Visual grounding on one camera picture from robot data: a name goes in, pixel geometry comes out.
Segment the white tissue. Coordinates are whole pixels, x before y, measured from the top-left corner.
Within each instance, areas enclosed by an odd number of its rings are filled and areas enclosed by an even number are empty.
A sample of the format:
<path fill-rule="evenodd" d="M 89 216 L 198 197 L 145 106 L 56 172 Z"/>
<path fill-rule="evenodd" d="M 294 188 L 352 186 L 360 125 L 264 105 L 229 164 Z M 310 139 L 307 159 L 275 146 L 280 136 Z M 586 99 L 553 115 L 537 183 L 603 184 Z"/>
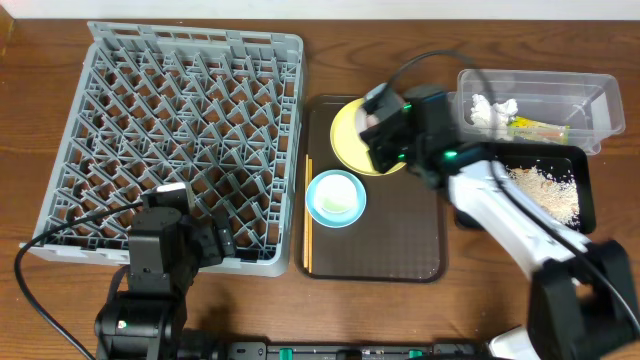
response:
<path fill-rule="evenodd" d="M 485 129 L 485 133 L 489 134 L 489 130 L 496 126 L 497 134 L 495 137 L 497 139 L 504 141 L 513 139 L 513 136 L 509 134 L 508 125 L 518 112 L 518 105 L 515 99 L 491 104 L 485 96 L 474 94 L 472 102 L 470 121 L 476 128 Z"/>

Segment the food scraps pile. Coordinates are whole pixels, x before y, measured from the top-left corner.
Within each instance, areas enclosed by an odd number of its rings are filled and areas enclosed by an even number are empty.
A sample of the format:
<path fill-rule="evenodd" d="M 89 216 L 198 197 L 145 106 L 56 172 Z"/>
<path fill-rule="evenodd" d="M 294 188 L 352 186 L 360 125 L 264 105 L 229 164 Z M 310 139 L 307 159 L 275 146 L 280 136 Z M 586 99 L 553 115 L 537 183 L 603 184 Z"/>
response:
<path fill-rule="evenodd" d="M 513 182 L 554 219 L 567 226 L 579 225 L 579 196 L 572 177 L 557 180 L 550 173 L 531 168 L 510 168 Z"/>

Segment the white pink bowl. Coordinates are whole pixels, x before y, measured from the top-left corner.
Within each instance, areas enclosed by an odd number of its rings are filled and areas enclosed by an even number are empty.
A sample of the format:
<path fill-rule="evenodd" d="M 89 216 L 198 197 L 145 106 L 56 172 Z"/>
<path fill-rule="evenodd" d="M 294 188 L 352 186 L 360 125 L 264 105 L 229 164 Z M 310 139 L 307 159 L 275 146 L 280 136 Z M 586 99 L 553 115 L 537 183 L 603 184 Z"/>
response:
<path fill-rule="evenodd" d="M 354 115 L 354 126 L 358 133 L 362 133 L 369 128 L 376 126 L 379 119 L 374 114 L 368 114 L 364 109 L 358 108 Z"/>

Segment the white cup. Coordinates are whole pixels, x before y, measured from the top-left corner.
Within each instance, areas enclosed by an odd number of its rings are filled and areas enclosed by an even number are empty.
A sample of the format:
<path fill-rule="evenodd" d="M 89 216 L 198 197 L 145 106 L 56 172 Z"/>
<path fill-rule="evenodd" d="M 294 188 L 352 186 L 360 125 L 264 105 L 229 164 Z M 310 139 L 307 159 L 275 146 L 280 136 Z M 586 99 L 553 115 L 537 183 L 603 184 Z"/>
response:
<path fill-rule="evenodd" d="M 351 179 L 342 174 L 329 174 L 318 181 L 314 205 L 330 214 L 341 214 L 355 208 L 357 189 Z"/>

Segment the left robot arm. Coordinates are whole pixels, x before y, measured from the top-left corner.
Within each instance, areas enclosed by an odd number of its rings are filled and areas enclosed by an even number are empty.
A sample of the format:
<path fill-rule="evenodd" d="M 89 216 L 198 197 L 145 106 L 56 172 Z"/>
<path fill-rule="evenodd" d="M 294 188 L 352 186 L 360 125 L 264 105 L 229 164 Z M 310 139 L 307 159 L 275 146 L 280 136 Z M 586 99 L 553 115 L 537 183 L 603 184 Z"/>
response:
<path fill-rule="evenodd" d="M 185 327 L 186 295 L 199 270 L 235 255 L 228 216 L 201 221 L 154 207 L 134 216 L 129 265 L 112 278 L 95 320 L 98 359 L 223 359 L 225 348 Z"/>

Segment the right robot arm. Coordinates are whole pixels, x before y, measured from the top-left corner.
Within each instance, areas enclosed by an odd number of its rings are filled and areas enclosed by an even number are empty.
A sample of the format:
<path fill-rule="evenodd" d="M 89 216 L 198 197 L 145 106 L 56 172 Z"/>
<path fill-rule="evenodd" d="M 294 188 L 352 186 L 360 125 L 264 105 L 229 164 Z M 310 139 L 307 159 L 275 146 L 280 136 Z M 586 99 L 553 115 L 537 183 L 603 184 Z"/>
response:
<path fill-rule="evenodd" d="M 492 143 L 462 143 L 446 93 L 404 95 L 381 84 L 364 97 L 360 134 L 379 173 L 398 163 L 473 218 L 530 281 L 526 328 L 494 349 L 530 349 L 540 359 L 599 359 L 639 338 L 629 258 L 616 241 L 594 243 L 552 218 L 509 178 Z"/>

